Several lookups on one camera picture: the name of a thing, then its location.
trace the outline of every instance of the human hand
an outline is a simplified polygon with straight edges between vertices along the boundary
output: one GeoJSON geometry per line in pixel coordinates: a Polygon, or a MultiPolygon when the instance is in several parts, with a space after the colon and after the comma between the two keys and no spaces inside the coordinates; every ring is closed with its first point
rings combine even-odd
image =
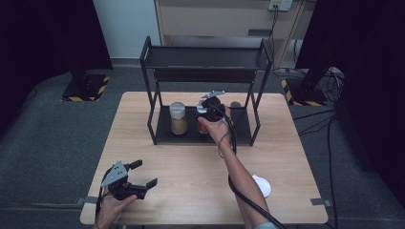
{"type": "MultiPolygon", "coordinates": [[[[224,107],[226,116],[230,118],[230,109],[226,105],[224,105],[224,107]]],[[[220,145],[222,143],[224,143],[225,145],[230,144],[229,128],[225,122],[223,122],[222,120],[210,122],[201,116],[198,120],[202,125],[206,127],[212,139],[214,139],[217,145],[220,145]]]]}
{"type": "Polygon", "coordinates": [[[110,228],[111,224],[113,224],[122,210],[133,203],[137,198],[136,195],[132,195],[126,199],[118,200],[110,194],[108,187],[105,187],[101,201],[101,209],[96,217],[94,229],[110,228]]]}

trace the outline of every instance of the wooden table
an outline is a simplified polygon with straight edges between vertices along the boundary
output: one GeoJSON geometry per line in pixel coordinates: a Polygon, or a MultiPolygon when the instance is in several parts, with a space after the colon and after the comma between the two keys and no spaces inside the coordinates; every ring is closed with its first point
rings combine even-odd
{"type": "MultiPolygon", "coordinates": [[[[195,106],[202,94],[162,93],[163,104],[181,101],[195,106]]],[[[225,104],[244,104],[245,94],[224,94],[220,99],[225,104]]],[[[144,92],[122,96],[89,196],[97,197],[105,171],[118,160],[125,164],[142,159],[141,167],[130,170],[128,181],[144,185],[157,177],[158,185],[148,191],[144,200],[125,209],[116,224],[243,224],[217,147],[154,145],[146,126],[148,101],[144,92]]],[[[285,98],[281,94],[263,94],[259,116],[262,127],[255,144],[239,146],[238,157],[252,175],[270,182],[271,194],[266,201],[271,214],[282,223],[325,223],[325,207],[310,201],[320,198],[320,194],[285,98]]],[[[95,204],[86,203],[81,222],[93,224],[95,209],[95,204]]]]}

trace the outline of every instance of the gray carpet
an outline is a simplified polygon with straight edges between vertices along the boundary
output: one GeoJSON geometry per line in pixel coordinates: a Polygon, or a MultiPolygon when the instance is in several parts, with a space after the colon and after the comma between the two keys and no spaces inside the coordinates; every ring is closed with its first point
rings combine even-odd
{"type": "MultiPolygon", "coordinates": [[[[116,68],[114,71],[96,72],[111,76],[99,101],[60,101],[71,76],[66,73],[53,77],[35,87],[19,116],[0,139],[1,228],[91,228],[80,223],[80,210],[35,209],[22,205],[10,207],[10,204],[74,204],[77,198],[87,196],[121,95],[145,90],[140,69],[116,68]]],[[[282,93],[280,82],[280,77],[272,75],[266,84],[266,92],[282,93]]],[[[163,91],[209,92],[222,89],[229,92],[246,90],[241,85],[204,84],[203,88],[202,85],[186,83],[162,85],[163,91]]],[[[332,102],[329,104],[328,107],[290,106],[290,110],[292,116],[297,117],[331,109],[332,102]]],[[[327,113],[296,120],[297,131],[301,132],[332,115],[327,113]]],[[[312,130],[316,131],[327,123],[324,121],[312,130]]],[[[318,132],[302,135],[301,140],[322,198],[331,199],[327,133],[328,127],[325,126],[318,132]]],[[[330,145],[339,227],[405,228],[405,210],[378,174],[361,170],[337,120],[331,124],[330,145]]],[[[332,210],[327,208],[330,225],[334,221],[332,210]]],[[[328,225],[288,226],[297,227],[329,228],[328,225]]]]}

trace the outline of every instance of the yellow and black tape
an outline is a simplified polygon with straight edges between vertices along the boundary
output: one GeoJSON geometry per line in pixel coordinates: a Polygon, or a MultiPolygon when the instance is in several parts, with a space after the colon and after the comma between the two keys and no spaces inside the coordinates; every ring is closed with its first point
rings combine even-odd
{"type": "Polygon", "coordinates": [[[287,103],[289,105],[313,107],[327,106],[327,102],[325,101],[295,101],[286,80],[282,80],[281,84],[283,85],[284,92],[286,93],[287,103]]]}
{"type": "Polygon", "coordinates": [[[98,93],[94,96],[81,96],[81,95],[72,95],[72,96],[62,96],[62,101],[73,101],[73,102],[82,102],[82,101],[98,101],[101,98],[101,95],[104,93],[107,83],[110,80],[110,76],[105,76],[98,93]]]}

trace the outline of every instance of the wrist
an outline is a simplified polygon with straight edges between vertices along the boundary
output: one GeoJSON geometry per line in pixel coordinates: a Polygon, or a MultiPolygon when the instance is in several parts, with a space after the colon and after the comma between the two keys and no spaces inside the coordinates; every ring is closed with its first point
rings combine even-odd
{"type": "Polygon", "coordinates": [[[95,222],[95,226],[93,227],[94,229],[106,229],[110,228],[111,224],[113,224],[112,221],[109,221],[107,217],[103,216],[104,214],[100,212],[98,214],[98,217],[95,222]]]}

